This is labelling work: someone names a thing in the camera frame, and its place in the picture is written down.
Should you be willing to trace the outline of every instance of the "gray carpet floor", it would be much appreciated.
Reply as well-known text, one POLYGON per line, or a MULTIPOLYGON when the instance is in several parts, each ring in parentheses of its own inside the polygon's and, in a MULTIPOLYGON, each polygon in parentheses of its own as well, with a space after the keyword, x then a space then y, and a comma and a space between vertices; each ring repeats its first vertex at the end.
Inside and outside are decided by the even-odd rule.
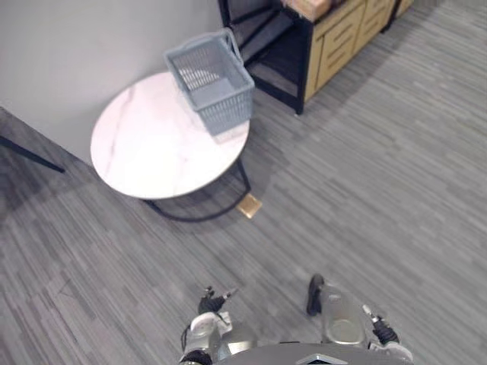
POLYGON ((261 344, 320 340, 320 272, 385 312, 417 364, 486 364, 487 5, 417 1, 296 118, 256 94, 263 208, 179 224, 1 110, 1 364, 172 364, 203 287, 261 344))

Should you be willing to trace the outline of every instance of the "table base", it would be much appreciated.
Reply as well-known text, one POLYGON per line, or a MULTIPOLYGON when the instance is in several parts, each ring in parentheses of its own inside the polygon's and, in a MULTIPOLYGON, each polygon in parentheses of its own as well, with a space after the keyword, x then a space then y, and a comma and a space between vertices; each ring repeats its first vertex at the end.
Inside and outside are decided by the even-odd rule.
POLYGON ((242 160, 240 158, 237 159, 236 162, 238 171, 240 175, 242 176, 243 180, 243 185, 244 185, 244 192, 238 197, 238 199, 227 206, 224 209, 221 209, 220 211, 206 215, 204 217, 178 217, 176 215, 167 213, 166 211, 163 211, 161 208, 159 208, 153 200, 143 200, 145 204, 147 204, 149 207, 151 207, 152 210, 154 210, 156 213, 158 213, 160 216, 170 219, 172 221, 179 221, 179 222, 185 222, 185 223, 199 223, 199 222, 204 222, 204 221, 210 221, 212 219, 216 219, 218 217, 221 217, 222 215, 227 214, 229 211, 237 207, 237 205, 240 204, 241 201, 245 199, 247 194, 250 192, 252 189, 250 186, 250 181, 247 176, 247 173, 245 172, 244 164, 242 163, 242 160))

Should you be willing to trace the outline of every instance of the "round table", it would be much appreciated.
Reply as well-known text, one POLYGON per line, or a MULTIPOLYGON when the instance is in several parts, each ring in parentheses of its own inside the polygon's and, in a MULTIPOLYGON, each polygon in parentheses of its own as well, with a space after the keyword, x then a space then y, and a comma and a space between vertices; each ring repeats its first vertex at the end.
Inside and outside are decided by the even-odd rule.
POLYGON ((165 217, 204 221, 230 211, 250 191, 239 158, 250 121, 211 136, 191 110, 169 72, 146 78, 124 90, 103 111, 91 137, 91 159, 100 178, 125 195, 143 199, 165 217), (195 192, 235 163, 245 193, 230 207, 208 217, 174 217, 154 199, 195 192))

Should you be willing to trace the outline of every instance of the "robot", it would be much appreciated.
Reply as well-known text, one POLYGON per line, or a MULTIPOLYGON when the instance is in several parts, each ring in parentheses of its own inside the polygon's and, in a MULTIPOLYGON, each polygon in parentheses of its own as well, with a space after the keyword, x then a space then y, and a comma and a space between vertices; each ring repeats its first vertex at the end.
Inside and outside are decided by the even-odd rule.
POLYGON ((219 297, 208 287, 198 307, 199 315, 181 336, 184 355, 180 365, 412 365, 411 352, 384 318, 364 305, 374 329, 367 334, 358 306, 337 287, 314 275, 308 288, 307 314, 321 315, 320 344, 281 343, 257 346, 251 332, 231 323, 224 303, 236 293, 219 297))

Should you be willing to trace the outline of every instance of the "white wall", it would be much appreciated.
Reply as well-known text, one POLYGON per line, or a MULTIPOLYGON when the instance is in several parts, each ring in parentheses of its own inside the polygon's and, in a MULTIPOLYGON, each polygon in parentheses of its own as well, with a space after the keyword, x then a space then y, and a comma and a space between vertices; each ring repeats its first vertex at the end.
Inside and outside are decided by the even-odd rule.
POLYGON ((0 0, 0 106, 91 163, 110 100, 219 27, 217 0, 0 0))

